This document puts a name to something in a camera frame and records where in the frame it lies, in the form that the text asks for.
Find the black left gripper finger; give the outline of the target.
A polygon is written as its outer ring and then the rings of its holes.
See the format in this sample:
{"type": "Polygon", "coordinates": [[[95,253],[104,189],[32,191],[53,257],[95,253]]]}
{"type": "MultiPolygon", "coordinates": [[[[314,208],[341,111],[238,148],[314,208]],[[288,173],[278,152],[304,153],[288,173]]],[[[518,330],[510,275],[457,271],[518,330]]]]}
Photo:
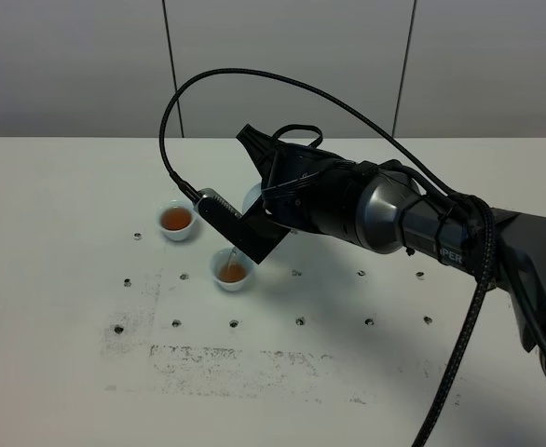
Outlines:
{"type": "Polygon", "coordinates": [[[261,177],[261,184],[269,184],[275,158],[272,137],[247,124],[238,133],[236,139],[242,144],[254,164],[261,177]]]}

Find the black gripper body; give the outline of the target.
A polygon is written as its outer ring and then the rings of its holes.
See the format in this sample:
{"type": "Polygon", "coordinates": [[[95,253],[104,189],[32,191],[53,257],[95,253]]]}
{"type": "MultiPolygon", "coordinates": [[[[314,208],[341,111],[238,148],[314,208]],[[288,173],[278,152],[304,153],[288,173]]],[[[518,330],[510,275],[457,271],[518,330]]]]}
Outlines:
{"type": "Polygon", "coordinates": [[[374,177],[374,163],[356,163],[296,143],[277,143],[262,190],[264,209],[282,226],[356,242],[357,207],[374,177]]]}

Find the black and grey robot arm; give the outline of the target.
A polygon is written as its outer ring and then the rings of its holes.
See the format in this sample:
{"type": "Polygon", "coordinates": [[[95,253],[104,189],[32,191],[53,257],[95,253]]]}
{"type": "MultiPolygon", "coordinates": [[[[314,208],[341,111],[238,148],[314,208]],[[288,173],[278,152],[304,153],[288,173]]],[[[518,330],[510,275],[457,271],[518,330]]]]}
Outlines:
{"type": "MultiPolygon", "coordinates": [[[[414,169],[390,160],[356,163],[252,127],[238,134],[262,179],[263,214],[273,224],[335,237],[379,254],[400,249],[479,277],[485,229],[465,196],[431,190],[414,169]]],[[[546,338],[546,217],[495,209],[497,259],[491,278],[512,298],[525,350],[546,338]]],[[[546,356],[540,357],[546,376],[546,356]]]]}

